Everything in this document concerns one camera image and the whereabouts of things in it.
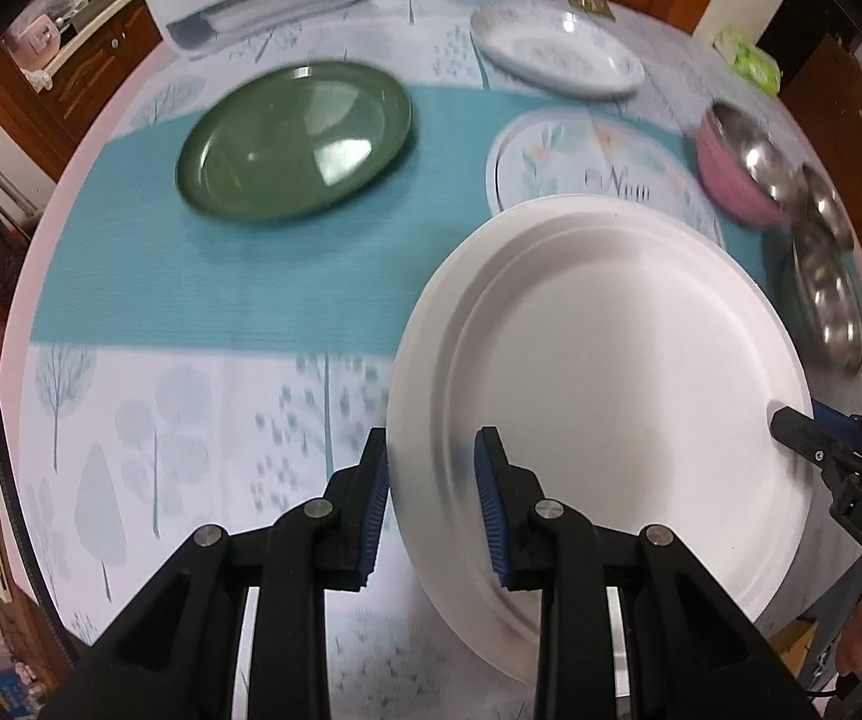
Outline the large steel bowl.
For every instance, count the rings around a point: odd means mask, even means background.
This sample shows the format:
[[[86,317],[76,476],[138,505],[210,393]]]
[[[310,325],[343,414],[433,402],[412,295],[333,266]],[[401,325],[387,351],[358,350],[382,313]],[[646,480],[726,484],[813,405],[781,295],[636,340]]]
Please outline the large steel bowl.
[[[780,315],[805,364],[844,379],[862,371],[862,312],[839,249],[816,224],[790,226]]]

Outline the small steel bowl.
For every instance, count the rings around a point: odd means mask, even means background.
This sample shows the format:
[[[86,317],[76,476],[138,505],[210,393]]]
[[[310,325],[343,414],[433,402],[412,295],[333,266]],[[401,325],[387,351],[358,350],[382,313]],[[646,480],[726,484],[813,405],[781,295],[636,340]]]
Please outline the small steel bowl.
[[[840,250],[854,250],[854,230],[836,188],[810,163],[800,166],[806,190],[806,218],[823,227]]]

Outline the white paper plate stack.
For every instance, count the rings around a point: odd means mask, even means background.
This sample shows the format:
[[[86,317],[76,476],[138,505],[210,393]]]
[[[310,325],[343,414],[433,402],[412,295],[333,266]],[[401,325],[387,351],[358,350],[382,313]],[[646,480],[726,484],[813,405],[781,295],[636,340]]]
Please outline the white paper plate stack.
[[[497,429],[513,465],[603,527],[671,528],[758,617],[812,502],[779,408],[812,406],[797,351],[750,275],[662,211],[558,195],[502,211],[434,273],[392,372],[395,515],[422,588],[463,644],[536,676],[540,598],[502,589],[474,483]]]

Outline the pink steel-lined bowl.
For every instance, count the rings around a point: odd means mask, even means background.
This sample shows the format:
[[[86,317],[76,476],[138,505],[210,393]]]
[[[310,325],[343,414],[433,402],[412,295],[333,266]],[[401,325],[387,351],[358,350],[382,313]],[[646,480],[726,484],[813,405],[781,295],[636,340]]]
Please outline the pink steel-lined bowl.
[[[705,192],[737,223],[761,229],[803,216],[798,167],[750,114],[714,101],[699,124],[696,153]]]

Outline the white floral ceramic plate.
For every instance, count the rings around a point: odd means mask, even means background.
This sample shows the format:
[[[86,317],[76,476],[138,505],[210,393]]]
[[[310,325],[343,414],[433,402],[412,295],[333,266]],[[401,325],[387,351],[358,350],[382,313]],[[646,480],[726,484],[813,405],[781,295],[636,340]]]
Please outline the white floral ceramic plate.
[[[488,5],[471,14],[470,34],[497,68],[569,98],[626,98],[645,82],[625,43],[572,11]]]

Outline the green plastic plate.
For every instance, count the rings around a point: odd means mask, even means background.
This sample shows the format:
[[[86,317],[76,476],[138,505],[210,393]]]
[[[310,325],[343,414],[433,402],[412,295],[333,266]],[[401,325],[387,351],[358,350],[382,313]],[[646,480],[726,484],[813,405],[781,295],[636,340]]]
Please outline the green plastic plate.
[[[226,94],[175,164],[182,200],[234,223],[281,223],[349,199],[398,158],[415,106],[394,75],[348,60],[278,68]]]

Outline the tree pattern tablecloth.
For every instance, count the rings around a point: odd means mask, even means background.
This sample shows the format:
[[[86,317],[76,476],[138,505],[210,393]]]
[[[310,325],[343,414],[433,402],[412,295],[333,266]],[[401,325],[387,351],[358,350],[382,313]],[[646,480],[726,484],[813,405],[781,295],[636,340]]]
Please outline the tree pattern tablecloth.
[[[606,29],[641,91],[573,103],[479,54],[483,0],[358,0],[204,59],[152,52],[84,138],[22,268],[1,358],[4,422],[37,567],[94,642],[196,525],[243,532],[325,488],[387,413],[392,359],[437,265],[507,200],[600,190],[704,232],[750,275],[761,239],[698,181],[699,117],[727,101],[797,160],[777,99],[698,39],[629,8]],[[242,226],[180,199],[180,146],[244,83],[358,60],[413,101],[410,144],[333,210]]]

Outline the green tissue pack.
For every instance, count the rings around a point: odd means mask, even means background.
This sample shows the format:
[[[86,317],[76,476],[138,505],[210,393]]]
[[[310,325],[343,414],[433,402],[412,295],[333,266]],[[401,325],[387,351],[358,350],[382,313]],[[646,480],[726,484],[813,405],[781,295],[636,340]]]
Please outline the green tissue pack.
[[[736,29],[723,28],[712,47],[735,75],[769,96],[777,96],[782,86],[782,71],[776,60],[748,41]]]

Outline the pink kitchen appliance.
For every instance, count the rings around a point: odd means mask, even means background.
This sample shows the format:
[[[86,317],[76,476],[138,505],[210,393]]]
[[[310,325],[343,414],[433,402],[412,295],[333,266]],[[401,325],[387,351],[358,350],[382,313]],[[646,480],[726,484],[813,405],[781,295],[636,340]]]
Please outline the pink kitchen appliance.
[[[19,18],[4,31],[3,43],[22,70],[42,70],[60,52],[60,29],[47,13]]]

